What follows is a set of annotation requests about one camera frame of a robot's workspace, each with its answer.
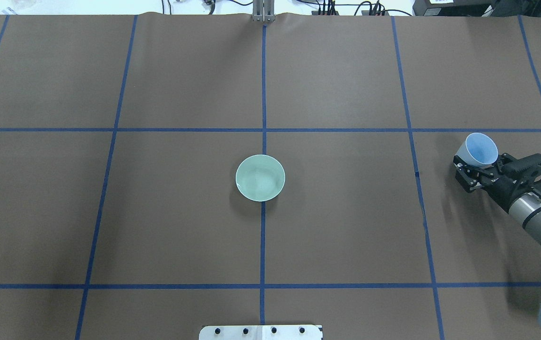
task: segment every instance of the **brown table surface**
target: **brown table surface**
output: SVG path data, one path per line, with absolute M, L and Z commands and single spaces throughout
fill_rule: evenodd
M 540 246 L 454 180 L 474 131 L 541 153 L 541 19 L 0 17 L 0 339 L 539 340 Z

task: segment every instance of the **black cable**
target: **black cable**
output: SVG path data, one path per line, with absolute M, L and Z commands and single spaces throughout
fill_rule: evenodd
M 359 12 L 359 9 L 361 8 L 361 6 L 363 6 L 364 4 L 369 4 L 369 12 L 371 12 L 371 6 L 373 6 L 373 4 L 370 2 L 370 1 L 363 1 L 359 4 L 359 6 L 356 8 L 356 11 L 354 11 L 354 15 L 356 15 L 356 13 Z
M 229 0 L 229 1 L 230 1 L 230 2 L 234 2 L 235 4 L 240 5 L 240 6 L 249 6 L 249 5 L 253 4 L 253 1 L 252 1 L 252 2 L 249 2 L 249 3 L 247 3 L 247 4 L 242 4 L 242 3 L 240 3 L 240 2 L 238 2 L 238 1 L 236 1 L 236 0 Z
M 380 9 L 380 1 L 379 0 L 373 5 L 373 8 L 369 12 L 369 15 L 376 15 L 378 13 L 378 9 Z
M 540 0 L 536 0 L 535 2 L 535 6 L 533 7 L 533 10 L 531 11 L 531 13 L 529 14 L 530 17 L 536 17 L 535 15 L 535 11 L 537 10 L 537 5 L 539 4 Z
M 379 0 L 378 0 L 378 2 L 377 2 L 377 5 L 378 5 L 378 10 L 375 11 L 375 12 L 373 13 L 373 15 L 378 15 L 378 16 L 379 16 L 379 15 L 385 15 L 384 10 L 386 9 L 386 7 L 383 6 L 382 4 L 380 4 Z
M 302 2 L 303 4 L 316 5 L 315 2 L 308 2 L 305 0 L 296 0 L 297 2 Z M 335 4 L 336 6 L 358 6 L 359 4 Z
M 307 2 L 307 1 L 304 1 L 304 0 L 296 0 L 297 2 L 302 2 L 303 4 L 307 4 L 307 5 L 315 5 L 314 2 Z M 320 13 L 320 2 L 318 2 L 318 0 L 315 0 L 316 1 L 316 5 L 318 5 L 318 13 Z
M 384 9 L 383 11 L 381 11 L 382 13 L 386 13 L 386 12 L 400 12 L 400 13 L 405 13 L 406 15 L 408 15 L 409 17 L 413 17 L 413 15 L 407 13 L 406 11 L 401 11 L 400 9 Z

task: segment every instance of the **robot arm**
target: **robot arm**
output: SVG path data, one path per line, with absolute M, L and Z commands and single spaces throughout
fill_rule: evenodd
M 504 153 L 488 168 L 469 165 L 457 155 L 455 178 L 466 192 L 486 191 L 541 245 L 541 154 L 522 159 Z M 539 312 L 541 325 L 541 306 Z

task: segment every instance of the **power strip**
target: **power strip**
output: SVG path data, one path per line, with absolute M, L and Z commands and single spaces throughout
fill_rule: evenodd
M 320 325 L 206 326 L 199 340 L 323 340 Z
M 366 15 L 366 16 L 369 17 L 369 11 L 361 11 L 361 12 L 362 12 L 362 15 Z M 390 16 L 389 12 L 384 12 L 384 13 L 385 13 L 385 14 L 384 14 L 385 17 L 389 17 L 389 16 Z
M 312 15 L 320 15 L 320 16 L 323 16 L 322 12 L 319 13 L 318 11 L 312 11 Z M 339 11 L 335 11 L 335 15 L 340 15 L 340 12 L 339 12 Z

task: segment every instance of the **bowl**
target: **bowl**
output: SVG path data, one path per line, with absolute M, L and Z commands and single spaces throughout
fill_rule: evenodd
M 234 176 L 236 187 L 246 198 L 264 202 L 275 198 L 285 185 L 283 165 L 269 155 L 253 155 L 241 162 Z

